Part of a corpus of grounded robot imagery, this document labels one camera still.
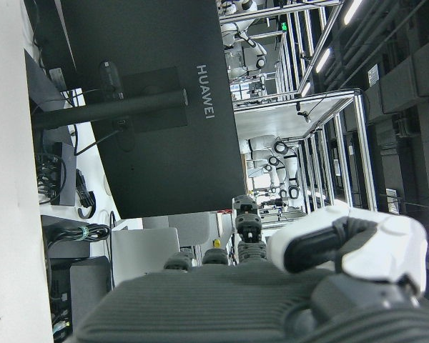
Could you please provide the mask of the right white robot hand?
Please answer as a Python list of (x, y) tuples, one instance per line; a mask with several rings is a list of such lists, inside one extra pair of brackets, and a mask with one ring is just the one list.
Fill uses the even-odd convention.
[(266, 242), (234, 201), (240, 263), (122, 282), (73, 342), (429, 342), (427, 234), (414, 218), (327, 205)]

